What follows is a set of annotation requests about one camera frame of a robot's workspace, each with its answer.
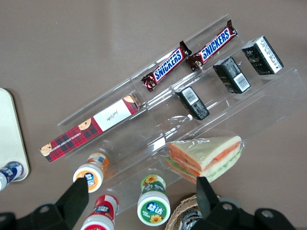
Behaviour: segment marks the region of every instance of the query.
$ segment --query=small black box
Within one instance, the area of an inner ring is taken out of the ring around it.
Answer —
[[[247,42],[242,51],[259,75],[275,74],[283,68],[265,36]]]
[[[229,92],[244,93],[250,84],[232,57],[218,61],[213,66]]]
[[[179,88],[175,93],[195,119],[203,120],[210,115],[204,103],[191,87]]]

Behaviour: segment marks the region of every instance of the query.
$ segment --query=gray table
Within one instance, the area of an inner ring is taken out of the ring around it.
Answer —
[[[22,217],[71,185],[65,159],[49,164],[38,151],[61,134],[57,123],[227,13],[245,41],[265,35],[306,83],[306,10],[303,0],[2,0],[0,87],[14,96],[31,172],[0,192],[0,212]],[[248,212],[271,207],[307,227],[306,115],[303,108],[254,137],[235,167],[212,183],[216,192]],[[172,207],[193,192],[183,179],[167,188]],[[151,229],[135,211],[117,216],[116,229]]]

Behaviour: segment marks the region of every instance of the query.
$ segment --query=clear acrylic shelf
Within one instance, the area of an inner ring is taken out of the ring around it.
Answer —
[[[186,45],[192,53],[198,52],[230,19],[227,15],[186,39]],[[241,51],[243,45],[241,37],[235,37],[204,65],[203,70],[192,72],[186,63],[182,63],[153,92],[147,91],[141,82],[142,77],[161,64],[172,53],[170,51],[58,124],[60,130],[66,132],[132,91],[142,103],[139,112],[66,156],[73,171],[94,152],[108,156],[109,169],[101,188],[90,195],[90,203],[101,194],[113,194],[119,199],[121,213],[137,203],[140,182],[147,174],[160,174],[168,185],[180,179],[165,165],[166,142],[235,133],[247,144],[249,138],[306,105],[307,91],[297,70],[285,68],[278,75],[259,76]],[[244,94],[228,92],[212,68],[217,61],[228,56],[234,58],[251,85]],[[175,96],[175,90],[181,86],[194,89],[210,112],[207,118],[199,121],[189,115]],[[85,216],[92,211],[91,208],[85,210]]]

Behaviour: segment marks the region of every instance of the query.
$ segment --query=wicker basket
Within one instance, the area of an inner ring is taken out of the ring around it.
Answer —
[[[165,230],[178,230],[182,213],[192,207],[198,207],[196,194],[181,201],[181,203],[178,205],[178,207],[175,209],[170,219],[168,220]]]

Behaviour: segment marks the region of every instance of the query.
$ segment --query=sandwich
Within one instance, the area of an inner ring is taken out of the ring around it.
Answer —
[[[214,137],[168,143],[167,165],[184,178],[196,183],[205,176],[212,182],[230,169],[241,155],[241,138]]]

